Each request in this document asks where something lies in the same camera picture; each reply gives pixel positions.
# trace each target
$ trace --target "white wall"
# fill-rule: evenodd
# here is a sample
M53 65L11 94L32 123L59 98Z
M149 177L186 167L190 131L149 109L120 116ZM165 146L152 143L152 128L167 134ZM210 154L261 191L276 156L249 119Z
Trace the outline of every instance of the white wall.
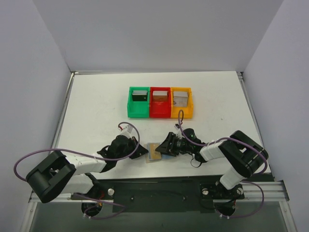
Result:
M282 0L34 0L71 70L243 71Z
M50 147L70 72L31 0L0 2L0 228L19 231L31 193L14 162ZM25 175L40 156L21 163Z
M309 1L285 0L244 72L271 168L309 230Z

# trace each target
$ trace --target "white table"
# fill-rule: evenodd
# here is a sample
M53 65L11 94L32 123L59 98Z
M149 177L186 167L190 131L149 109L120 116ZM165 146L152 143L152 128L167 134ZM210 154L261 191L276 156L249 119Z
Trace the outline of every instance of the white table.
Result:
M119 134L117 125L121 121L138 128L142 145L163 141L169 131L174 131L177 120L127 118L130 86L190 87L194 115L191 120L184 120L185 128L193 128L203 142L241 130L260 144L236 72L169 72L76 75L58 147L93 154ZM112 170L94 176L118 179L222 175L230 167L226 158L204 163L200 168L192 167L190 160L189 155L154 163L146 163L145 157L125 159Z

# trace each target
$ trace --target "yellow bin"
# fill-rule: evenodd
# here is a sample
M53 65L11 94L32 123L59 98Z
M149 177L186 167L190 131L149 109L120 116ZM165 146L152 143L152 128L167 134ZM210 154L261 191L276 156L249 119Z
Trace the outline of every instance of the yellow bin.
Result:
M193 101L192 101L192 92L191 92L191 88L182 88L182 87L171 87L170 88L171 91L171 118L178 118L178 112L180 110L183 110L184 112L184 116L183 118L192 118L193 116L193 109L194 109L194 105L193 105ZM173 104L173 99L174 99L174 91L183 91L183 92L188 92L188 105L187 107L174 107Z

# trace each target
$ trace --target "plastic bin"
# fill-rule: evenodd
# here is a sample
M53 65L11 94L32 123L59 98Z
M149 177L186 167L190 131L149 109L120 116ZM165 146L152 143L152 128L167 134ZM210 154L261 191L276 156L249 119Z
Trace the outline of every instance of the plastic bin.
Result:
M153 91L167 91L167 101L153 101ZM150 112L151 118L170 118L171 113L171 94L169 87L150 87Z
M188 92L189 98L188 98L187 107L174 107L173 106L173 92L174 91ZM180 110L183 110L183 113L184 113L183 117L184 118L192 118L194 105L193 105L193 101L192 101L191 88L171 87L170 92L171 92L171 118L178 118L178 112Z
M147 101L133 101L132 93L134 90L147 90ZM130 118L149 118L149 98L150 87L130 87L127 102L127 116Z

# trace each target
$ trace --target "metal frame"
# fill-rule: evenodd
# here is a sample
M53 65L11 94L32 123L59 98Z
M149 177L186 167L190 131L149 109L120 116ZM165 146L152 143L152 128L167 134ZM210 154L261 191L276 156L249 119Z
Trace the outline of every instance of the metal frame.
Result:
M91 75L91 74L104 74L104 72L102 71L92 71L92 72L72 72L71 73L71 77L70 77L70 81L67 87L67 91L66 91L66 97L65 97L65 101L62 107L62 111L61 111L61 115L58 121L58 125L57 125L57 129L55 132L55 136L53 139L53 143L52 143L52 147L57 147L58 142L59 142L59 138L61 135L61 129L62 129L62 125L63 125L63 121L64 121L64 117L65 117L65 113L66 113L66 109L68 107L68 103L69 103L69 98L70 98L70 92L72 89L72 84L74 81L74 76L75 75ZM254 115L254 111L253 108L251 106L251 103L249 101L249 97L246 91L246 87L244 84L244 80L242 78L242 74L240 72L237 72L237 75L239 77L239 82L240 85L242 87L242 90L244 92L245 98L247 100L247 104L248 107L250 109L256 130L258 132L259 138L261 140L261 143L263 145L263 140L262 140L262 136L260 134L260 130L258 128L258 124ZM282 211L282 215L285 221L285 225L286 228L288 230L288 232L297 232L294 220L293 220L293 216L288 204L288 194L286 192L285 186L283 182L256 182L258 185L260 185L264 191L265 194L265 201L268 202L279 202L280 207L281 207L281 211ZM260 190L257 189L255 186L252 186L250 184L243 184L243 188L244 188L244 193L246 198L243 200L239 200L242 202L256 202L256 201L260 201L261 200L261 193ZM33 217L34 217L34 213L36 210L36 206L37 203L41 202L40 199L38 198L38 196L33 192L30 196L29 199L29 203L28 203L28 207L26 210L26 214L21 226L21 232L28 232L31 228L31 224L33 221ZM70 202L92 202L92 201L86 201L86 200L71 200L70 198L70 194L62 194L61 196L58 196L56 199L54 199L52 202L64 202L64 203L70 203Z

